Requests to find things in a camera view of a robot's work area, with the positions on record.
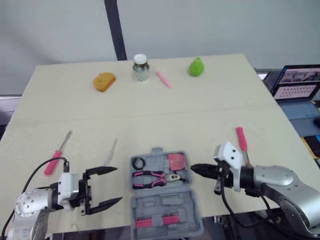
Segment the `jar lid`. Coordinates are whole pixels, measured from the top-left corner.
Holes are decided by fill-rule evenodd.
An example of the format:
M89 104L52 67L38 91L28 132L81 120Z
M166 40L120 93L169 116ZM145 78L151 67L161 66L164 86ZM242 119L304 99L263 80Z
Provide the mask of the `jar lid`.
M137 54L133 57L136 64L145 64L147 62L147 56L144 54Z

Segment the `pliers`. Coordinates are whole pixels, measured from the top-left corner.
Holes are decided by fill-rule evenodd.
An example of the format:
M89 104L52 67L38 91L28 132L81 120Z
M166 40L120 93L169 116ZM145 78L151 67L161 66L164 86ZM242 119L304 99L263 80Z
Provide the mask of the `pliers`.
M154 182L148 184L133 184L133 189L152 189L156 186L164 186L167 182L174 182L177 180L181 180L181 177L177 174L164 174L163 171L137 171L132 173L132 177L139 177L139 176L154 176L160 178Z

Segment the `beige table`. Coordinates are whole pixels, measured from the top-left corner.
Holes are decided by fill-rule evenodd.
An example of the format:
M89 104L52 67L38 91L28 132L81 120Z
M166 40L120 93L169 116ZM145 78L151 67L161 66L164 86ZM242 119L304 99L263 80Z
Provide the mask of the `beige table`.
M68 130L73 134L65 156L71 172L79 176L102 165L118 138L110 162L118 170L94 176L90 183L94 204L123 199L90 216L80 216L79 209L54 212L49 233L129 225L131 156L163 147L168 152L185 151L190 165L214 163L217 145L231 141L238 146L237 126L244 127L253 164L286 166L320 190L316 163L246 58L241 54L204 56L205 72L196 78L187 75L192 59L149 60L153 71L169 79L171 89L154 72L149 83L134 82L132 61L38 66L0 143L0 226L30 173L51 157ZM117 78L104 93L92 85L101 72L113 72ZM61 166L49 178L39 172L30 187L56 182ZM214 195L215 180L192 173L192 181L203 217L228 213L221 197ZM246 196L243 190L227 189L226 197L237 213L265 208L261 199Z

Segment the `tool case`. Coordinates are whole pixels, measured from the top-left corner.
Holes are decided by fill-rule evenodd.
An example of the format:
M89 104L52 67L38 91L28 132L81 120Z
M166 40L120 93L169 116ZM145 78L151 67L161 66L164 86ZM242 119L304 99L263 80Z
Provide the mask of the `tool case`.
M173 172L169 155L175 154L184 156L185 167ZM130 161L131 187L134 190L130 202L131 239L172 240L201 235L204 227L196 195L189 188L191 173L185 152L163 152L161 147L154 147L150 154L133 156ZM177 174L182 180L167 181L163 186L135 189L134 186L149 186L150 183L161 181L157 176L140 174L141 171L158 174L161 171L166 176Z

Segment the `pliers handle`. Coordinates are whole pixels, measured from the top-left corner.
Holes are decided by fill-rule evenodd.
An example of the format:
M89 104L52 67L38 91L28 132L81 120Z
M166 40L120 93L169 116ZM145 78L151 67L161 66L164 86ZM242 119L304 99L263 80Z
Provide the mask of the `pliers handle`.
M157 181L151 182L149 184L133 184L133 189L152 189L157 186L164 186L166 185L167 181L165 180L165 174L163 171L137 171L132 173L132 177L138 177L138 176L154 176L157 178L160 178Z

